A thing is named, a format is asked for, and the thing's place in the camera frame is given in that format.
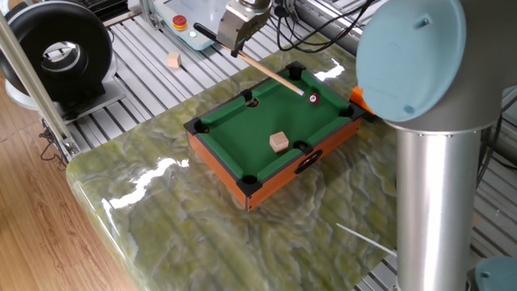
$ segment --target orange side panel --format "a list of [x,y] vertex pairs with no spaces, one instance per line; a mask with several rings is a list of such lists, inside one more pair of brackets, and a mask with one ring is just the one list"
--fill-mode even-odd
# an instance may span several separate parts
[[350,101],[359,105],[360,107],[362,107],[364,110],[372,113],[373,115],[375,115],[375,113],[373,113],[372,109],[370,109],[368,107],[368,105],[366,104],[366,102],[364,102],[364,99],[363,99],[363,89],[359,88],[359,86],[355,86],[354,90],[352,90],[352,94],[350,95]]
[[[352,122],[351,124],[336,132],[333,136],[324,140],[312,151],[312,153],[315,153],[318,150],[322,150],[323,153],[320,159],[325,157],[329,152],[337,148],[339,145],[344,143],[345,140],[357,133],[357,130],[361,125],[361,120],[362,119],[358,119]],[[269,196],[280,190],[285,184],[295,179],[297,177],[297,174],[294,173],[295,169],[307,157],[308,156],[303,156],[299,158],[294,163],[283,169],[280,173],[275,175],[273,178],[269,179],[256,193],[250,197],[248,202],[248,211],[252,210],[257,205],[260,205]]]
[[223,184],[229,189],[230,192],[237,198],[239,202],[241,202],[243,207],[246,207],[246,195],[242,193],[241,189],[237,186],[235,180],[233,180],[232,176],[226,171],[226,169],[217,161],[217,159],[210,153],[204,145],[201,143],[197,137],[192,136],[190,133],[187,133],[188,141],[191,144],[192,149],[196,151],[196,153],[207,163],[207,165],[214,171],[221,179]]

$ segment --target marble table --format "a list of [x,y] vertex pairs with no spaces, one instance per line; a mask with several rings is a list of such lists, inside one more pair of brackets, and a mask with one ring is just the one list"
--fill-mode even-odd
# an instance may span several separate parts
[[[293,61],[343,98],[356,85],[355,58],[336,46],[262,63]],[[348,291],[386,254],[336,222],[395,246],[396,137],[381,121],[249,213],[191,150],[183,123],[265,77],[245,69],[69,164],[74,195],[141,290]]]

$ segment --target wooden cube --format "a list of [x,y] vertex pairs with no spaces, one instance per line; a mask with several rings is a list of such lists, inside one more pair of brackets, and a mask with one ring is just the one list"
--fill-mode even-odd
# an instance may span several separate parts
[[169,53],[167,64],[170,68],[178,69],[181,66],[181,57],[179,56],[179,53]]
[[288,137],[285,136],[284,132],[279,132],[269,137],[269,145],[275,153],[278,154],[289,147],[289,140]]

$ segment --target billiard ball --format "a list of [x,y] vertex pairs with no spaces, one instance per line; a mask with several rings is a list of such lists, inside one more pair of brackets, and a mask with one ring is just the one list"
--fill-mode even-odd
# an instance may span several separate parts
[[312,93],[309,96],[309,102],[312,104],[316,104],[320,100],[320,96],[318,96],[316,93]]

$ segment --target mini pool table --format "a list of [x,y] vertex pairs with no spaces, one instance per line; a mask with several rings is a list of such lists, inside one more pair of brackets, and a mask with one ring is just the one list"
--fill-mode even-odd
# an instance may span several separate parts
[[[191,147],[248,211],[353,136],[365,113],[299,62],[279,75],[305,95],[267,78],[184,125]],[[276,154],[269,141],[278,132],[289,146]]]

